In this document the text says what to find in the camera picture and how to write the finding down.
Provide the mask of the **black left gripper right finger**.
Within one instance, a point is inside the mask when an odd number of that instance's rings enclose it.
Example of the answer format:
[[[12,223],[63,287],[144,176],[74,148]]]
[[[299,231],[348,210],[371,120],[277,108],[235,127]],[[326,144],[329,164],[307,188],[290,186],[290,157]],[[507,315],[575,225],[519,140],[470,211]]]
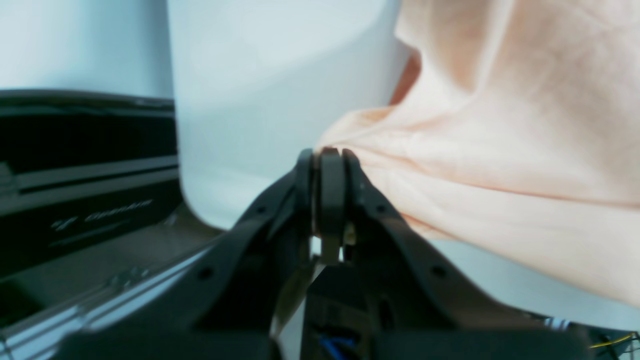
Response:
[[[368,180],[356,155],[317,156],[325,264],[355,269],[371,360],[590,360],[580,333],[551,330],[489,296],[423,239]]]

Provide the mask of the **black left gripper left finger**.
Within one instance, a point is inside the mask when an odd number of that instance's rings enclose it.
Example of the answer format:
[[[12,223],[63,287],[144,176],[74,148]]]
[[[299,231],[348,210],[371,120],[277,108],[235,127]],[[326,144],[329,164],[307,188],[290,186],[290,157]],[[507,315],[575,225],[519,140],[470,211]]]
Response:
[[[166,292],[121,321],[65,338],[57,360],[280,360],[281,290],[309,262],[314,154],[256,198]]]

